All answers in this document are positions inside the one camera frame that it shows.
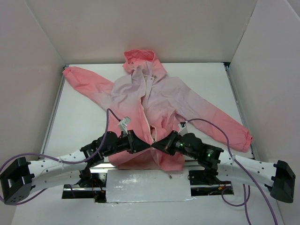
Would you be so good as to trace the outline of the pink hooded zip jacket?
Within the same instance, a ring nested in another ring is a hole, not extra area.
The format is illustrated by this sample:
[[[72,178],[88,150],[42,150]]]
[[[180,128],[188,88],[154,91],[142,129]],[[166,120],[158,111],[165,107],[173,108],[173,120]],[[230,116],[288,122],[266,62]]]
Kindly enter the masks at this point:
[[[120,134],[119,120],[131,119],[128,129],[149,144],[160,141],[179,123],[193,126],[217,142],[247,152],[252,142],[249,130],[199,96],[180,78],[170,77],[152,50],[124,52],[126,74],[114,82],[80,67],[63,71],[66,81],[102,109],[111,109],[109,131]]]

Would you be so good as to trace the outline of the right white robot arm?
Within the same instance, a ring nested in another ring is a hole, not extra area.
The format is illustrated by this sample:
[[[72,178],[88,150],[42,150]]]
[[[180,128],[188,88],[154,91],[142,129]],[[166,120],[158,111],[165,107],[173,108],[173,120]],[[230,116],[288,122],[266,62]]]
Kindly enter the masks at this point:
[[[152,147],[170,156],[180,153],[203,167],[203,170],[189,173],[192,185],[238,182],[267,190],[278,201],[293,202],[296,176],[285,161],[267,163],[230,155],[222,148],[203,143],[193,133],[181,136],[176,131]]]

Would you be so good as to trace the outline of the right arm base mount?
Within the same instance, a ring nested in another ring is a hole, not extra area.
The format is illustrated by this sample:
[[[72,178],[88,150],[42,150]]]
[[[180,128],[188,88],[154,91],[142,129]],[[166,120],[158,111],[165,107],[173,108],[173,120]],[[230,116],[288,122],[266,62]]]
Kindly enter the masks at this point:
[[[191,196],[233,195],[231,182],[219,181],[204,170],[189,170]]]

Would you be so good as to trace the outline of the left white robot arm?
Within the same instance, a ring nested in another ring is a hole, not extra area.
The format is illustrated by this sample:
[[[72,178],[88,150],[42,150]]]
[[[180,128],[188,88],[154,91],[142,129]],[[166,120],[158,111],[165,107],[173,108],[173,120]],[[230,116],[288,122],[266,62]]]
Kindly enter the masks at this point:
[[[1,201],[6,205],[18,205],[36,191],[59,185],[79,185],[86,187],[94,178],[90,168],[102,163],[108,156],[120,152],[135,154],[150,145],[130,130],[128,134],[117,136],[106,132],[79,150],[61,156],[46,157],[28,161],[17,156],[0,175]]]

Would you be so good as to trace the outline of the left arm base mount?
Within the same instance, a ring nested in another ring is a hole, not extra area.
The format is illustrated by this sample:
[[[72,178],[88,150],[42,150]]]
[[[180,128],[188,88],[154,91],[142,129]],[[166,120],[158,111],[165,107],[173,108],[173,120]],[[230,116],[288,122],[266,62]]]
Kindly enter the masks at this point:
[[[74,185],[64,185],[62,199],[92,199],[96,203],[106,202],[107,171],[82,172]]]

